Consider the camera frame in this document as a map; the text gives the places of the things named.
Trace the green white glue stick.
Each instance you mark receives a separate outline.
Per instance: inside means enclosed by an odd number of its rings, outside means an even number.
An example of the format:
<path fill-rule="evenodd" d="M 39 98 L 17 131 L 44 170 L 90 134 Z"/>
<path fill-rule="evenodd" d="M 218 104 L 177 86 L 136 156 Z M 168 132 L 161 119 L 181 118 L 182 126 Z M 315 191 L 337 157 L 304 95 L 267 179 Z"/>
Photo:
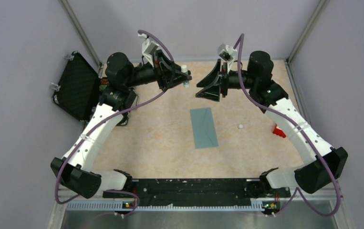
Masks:
<path fill-rule="evenodd" d="M 189 70 L 187 68 L 187 65 L 185 65 L 185 64 L 181 65 L 181 72 L 183 73 L 183 76 L 184 76 L 183 86 L 185 88 L 188 88 L 190 85 L 191 76 L 190 76 Z"/>

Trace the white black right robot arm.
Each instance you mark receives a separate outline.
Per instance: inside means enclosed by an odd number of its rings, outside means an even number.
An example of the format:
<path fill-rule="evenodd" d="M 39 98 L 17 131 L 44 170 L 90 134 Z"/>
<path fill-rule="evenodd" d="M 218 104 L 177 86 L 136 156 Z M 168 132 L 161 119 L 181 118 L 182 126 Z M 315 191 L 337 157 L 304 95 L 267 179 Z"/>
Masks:
<path fill-rule="evenodd" d="M 260 175 L 259 190 L 266 197 L 279 188 L 292 187 L 313 194 L 328 184 L 341 191 L 338 185 L 348 153 L 325 141 L 297 111 L 288 93 L 272 79 L 274 63 L 264 51 L 250 54 L 246 70 L 232 70 L 235 60 L 222 54 L 215 67 L 197 83 L 197 98 L 218 102 L 230 89 L 244 89 L 288 137 L 300 154 L 303 165 L 291 168 L 272 168 Z"/>

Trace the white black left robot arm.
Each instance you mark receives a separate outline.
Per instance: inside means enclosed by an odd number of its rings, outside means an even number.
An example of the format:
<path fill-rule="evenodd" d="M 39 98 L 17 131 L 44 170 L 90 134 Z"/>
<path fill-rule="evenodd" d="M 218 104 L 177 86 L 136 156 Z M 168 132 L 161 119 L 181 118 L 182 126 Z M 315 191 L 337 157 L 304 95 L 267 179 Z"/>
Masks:
<path fill-rule="evenodd" d="M 97 154 L 112 130 L 128 120 L 131 111 L 142 108 L 165 95 L 184 82 L 189 82 L 191 72 L 186 65 L 175 63 L 171 55 L 162 50 L 154 51 L 146 57 L 146 63 L 134 66 L 126 54 L 115 52 L 106 62 L 108 85 L 102 92 L 95 112 L 70 150 L 62 157 L 55 157 L 50 167 L 56 176 L 54 197 L 57 203 L 64 204 L 75 197 L 93 197 L 100 189 L 114 189 L 121 197 L 132 193 L 132 184 L 125 173 L 113 170 L 108 175 L 92 172 Z M 155 97 L 134 105 L 137 94 L 135 87 L 157 82 L 161 92 Z M 60 200 L 59 187 L 73 191 L 75 197 Z"/>

